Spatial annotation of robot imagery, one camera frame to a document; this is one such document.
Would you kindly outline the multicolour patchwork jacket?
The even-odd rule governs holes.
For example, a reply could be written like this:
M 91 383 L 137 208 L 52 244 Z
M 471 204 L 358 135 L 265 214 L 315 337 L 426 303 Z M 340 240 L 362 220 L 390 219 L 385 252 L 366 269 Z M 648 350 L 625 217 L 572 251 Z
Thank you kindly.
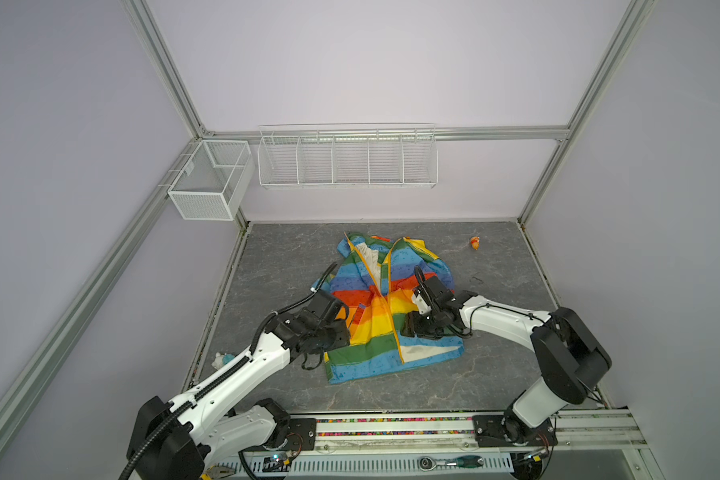
M 343 261 L 329 291 L 349 307 L 340 317 L 346 321 L 350 344 L 324 354 L 329 383 L 399 373 L 463 355 L 464 341 L 456 335 L 430 340 L 403 334 L 408 315 L 418 310 L 412 300 L 417 267 L 427 279 L 436 277 L 454 288 L 450 269 L 424 241 L 348 232 L 337 250 Z

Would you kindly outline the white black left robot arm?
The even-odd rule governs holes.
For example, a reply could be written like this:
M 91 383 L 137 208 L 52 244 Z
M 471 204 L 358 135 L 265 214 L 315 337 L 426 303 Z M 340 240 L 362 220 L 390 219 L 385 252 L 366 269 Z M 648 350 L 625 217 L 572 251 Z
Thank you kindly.
M 273 436 L 288 414 L 275 402 L 232 409 L 264 380 L 297 358 L 348 345 L 349 307 L 324 290 L 270 313 L 249 347 L 203 382 L 140 408 L 120 478 L 199 479 L 221 460 Z

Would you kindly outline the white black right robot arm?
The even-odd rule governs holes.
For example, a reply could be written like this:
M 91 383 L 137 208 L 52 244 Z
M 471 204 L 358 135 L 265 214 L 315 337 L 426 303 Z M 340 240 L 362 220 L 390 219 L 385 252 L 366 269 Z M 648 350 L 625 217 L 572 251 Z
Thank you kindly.
M 552 417 L 594 396 L 612 359 L 572 309 L 527 310 L 488 300 L 474 292 L 413 290 L 416 310 L 404 332 L 442 339 L 446 333 L 486 332 L 532 351 L 540 376 L 501 414 L 473 417 L 480 447 L 551 447 L 557 444 Z

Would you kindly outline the white teal small toy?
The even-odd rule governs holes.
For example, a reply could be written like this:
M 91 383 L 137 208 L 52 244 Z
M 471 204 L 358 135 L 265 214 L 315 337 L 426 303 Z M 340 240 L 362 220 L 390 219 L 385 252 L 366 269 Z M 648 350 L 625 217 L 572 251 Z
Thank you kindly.
M 218 371 L 235 359 L 233 354 L 217 352 L 211 363 L 214 370 Z

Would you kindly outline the green circuit board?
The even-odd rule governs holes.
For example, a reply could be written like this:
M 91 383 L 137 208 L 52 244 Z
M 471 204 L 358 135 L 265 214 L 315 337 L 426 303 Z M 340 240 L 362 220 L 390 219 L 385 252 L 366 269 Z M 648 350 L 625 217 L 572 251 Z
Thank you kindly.
M 294 457 L 286 452 L 265 456 L 262 459 L 262 473 L 288 473 L 294 462 Z

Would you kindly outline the small white mesh basket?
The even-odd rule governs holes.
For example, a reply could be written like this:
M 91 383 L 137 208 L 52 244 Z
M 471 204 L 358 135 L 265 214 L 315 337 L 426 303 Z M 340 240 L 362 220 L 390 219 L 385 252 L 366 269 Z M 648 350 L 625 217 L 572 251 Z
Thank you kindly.
M 254 171 L 248 142 L 200 140 L 168 194 L 184 220 L 235 221 Z

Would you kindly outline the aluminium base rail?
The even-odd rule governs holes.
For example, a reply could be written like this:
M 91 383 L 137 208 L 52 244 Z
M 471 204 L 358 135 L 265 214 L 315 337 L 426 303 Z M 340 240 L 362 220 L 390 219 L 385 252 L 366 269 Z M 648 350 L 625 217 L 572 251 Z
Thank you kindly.
M 215 465 L 234 467 L 229 478 L 350 476 L 446 477 L 455 473 L 507 472 L 520 479 L 547 477 L 568 451 L 617 450 L 634 479 L 661 479 L 656 458 L 627 410 L 564 410 L 553 417 L 557 444 L 551 447 L 480 447 L 473 417 L 488 412 L 289 415 L 270 438 Z M 294 457 L 288 473 L 262 473 L 265 456 Z M 481 468 L 422 471 L 422 456 L 451 459 L 478 455 Z

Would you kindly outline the green handled ratchet wrench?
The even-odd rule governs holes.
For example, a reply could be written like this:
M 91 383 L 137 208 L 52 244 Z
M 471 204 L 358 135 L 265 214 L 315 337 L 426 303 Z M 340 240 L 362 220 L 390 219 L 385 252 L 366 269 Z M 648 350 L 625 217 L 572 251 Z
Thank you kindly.
M 451 459 L 436 459 L 431 456 L 422 456 L 417 460 L 417 466 L 422 471 L 433 471 L 446 467 L 474 469 L 481 468 L 484 464 L 485 460 L 478 455 L 464 455 Z

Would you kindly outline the yellow handled pliers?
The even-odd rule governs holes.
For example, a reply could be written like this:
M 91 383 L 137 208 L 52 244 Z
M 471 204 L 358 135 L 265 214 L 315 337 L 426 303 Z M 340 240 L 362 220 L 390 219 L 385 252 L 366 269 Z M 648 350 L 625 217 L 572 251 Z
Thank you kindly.
M 201 475 L 200 480 L 224 480 L 233 477 L 236 473 L 234 467 L 213 465 Z

